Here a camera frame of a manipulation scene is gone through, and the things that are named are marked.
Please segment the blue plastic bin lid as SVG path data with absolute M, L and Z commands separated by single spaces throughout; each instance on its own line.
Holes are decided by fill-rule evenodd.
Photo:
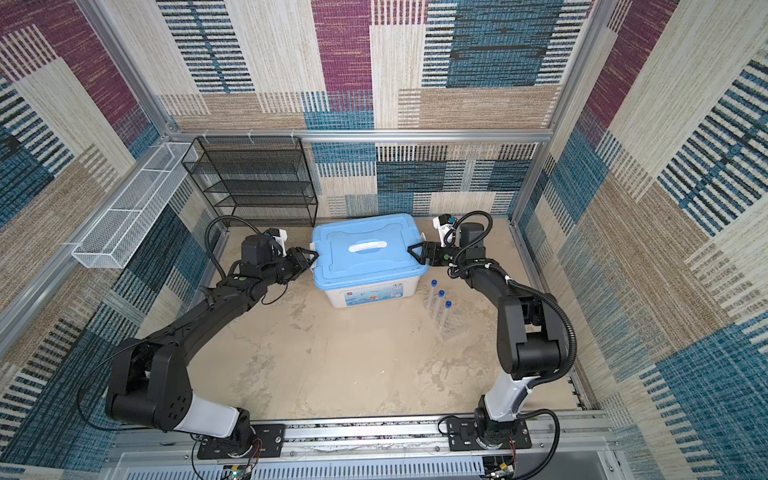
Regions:
M 324 224 L 312 233 L 310 248 L 319 254 L 315 285 L 323 291 L 346 289 L 424 275 L 408 248 L 421 242 L 409 214 L 391 214 Z

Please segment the white plastic storage bin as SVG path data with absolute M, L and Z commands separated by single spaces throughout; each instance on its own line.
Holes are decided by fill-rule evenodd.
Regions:
M 399 242 L 312 242 L 319 253 L 312 267 L 315 286 L 335 308 L 406 298 L 415 293 L 427 267 Z

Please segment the test tube with blue cap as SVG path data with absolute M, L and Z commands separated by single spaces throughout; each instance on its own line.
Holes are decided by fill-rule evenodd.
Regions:
M 435 298 L 438 295 L 438 280 L 432 279 L 427 290 L 427 296 L 425 297 L 425 308 L 427 313 L 430 313 L 433 309 Z

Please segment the blue-capped test tube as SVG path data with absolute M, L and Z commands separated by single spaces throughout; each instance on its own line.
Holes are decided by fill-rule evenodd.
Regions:
M 440 314 L 439 314 L 439 331 L 443 336 L 447 336 L 448 332 L 452 329 L 452 302 L 446 301 L 444 304 L 441 305 Z
M 432 309 L 432 317 L 437 322 L 440 323 L 443 318 L 443 312 L 446 309 L 446 293 L 444 290 L 439 290 L 437 293 L 437 296 L 435 297 L 434 306 Z

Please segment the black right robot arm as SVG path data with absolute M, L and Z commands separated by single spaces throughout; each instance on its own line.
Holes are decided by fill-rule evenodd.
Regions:
M 523 416 L 533 390 L 553 383 L 572 370 L 577 337 L 557 300 L 514 280 L 499 262 L 486 255 L 484 240 L 493 219 L 479 211 L 461 218 L 435 219 L 440 240 L 407 247 L 419 264 L 447 268 L 497 309 L 496 353 L 501 373 L 480 402 L 485 418 L 512 422 Z

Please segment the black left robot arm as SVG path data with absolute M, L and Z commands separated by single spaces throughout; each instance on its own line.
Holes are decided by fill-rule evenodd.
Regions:
M 249 435 L 248 412 L 197 395 L 188 365 L 225 326 L 259 304 L 271 286 L 288 285 L 318 257 L 314 250 L 285 247 L 275 229 L 248 236 L 240 259 L 200 303 L 168 326 L 120 344 L 111 361 L 106 415 L 164 432 L 219 439 Z

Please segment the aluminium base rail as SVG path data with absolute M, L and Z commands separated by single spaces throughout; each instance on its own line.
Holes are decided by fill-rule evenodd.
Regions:
M 259 422 L 262 453 L 204 459 L 179 433 L 117 436 L 102 479 L 504 479 L 531 471 L 559 442 L 542 479 L 630 479 L 633 474 L 600 411 L 561 411 L 518 431 L 525 445 L 485 450 L 468 414 Z

